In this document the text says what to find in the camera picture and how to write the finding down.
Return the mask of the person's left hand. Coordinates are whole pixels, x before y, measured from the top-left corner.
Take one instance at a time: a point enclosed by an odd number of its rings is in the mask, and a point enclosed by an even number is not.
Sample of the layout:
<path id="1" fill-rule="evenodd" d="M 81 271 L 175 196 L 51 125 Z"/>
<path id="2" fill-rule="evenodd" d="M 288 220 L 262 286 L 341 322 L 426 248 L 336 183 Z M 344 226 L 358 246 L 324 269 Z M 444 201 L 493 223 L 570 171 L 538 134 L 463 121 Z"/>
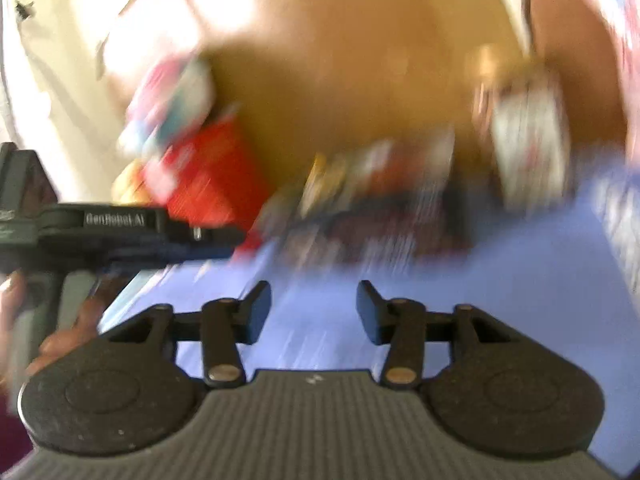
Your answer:
<path id="1" fill-rule="evenodd" d="M 9 393 L 14 385 L 14 380 L 10 378 L 10 350 L 15 319 L 26 297 L 26 288 L 26 278 L 20 271 L 13 272 L 1 285 L 2 393 Z M 96 338 L 103 313 L 121 290 L 119 280 L 102 280 L 96 291 L 79 306 L 74 324 L 47 336 L 40 344 L 38 356 L 26 367 L 27 376 L 35 375 L 67 353 Z"/>

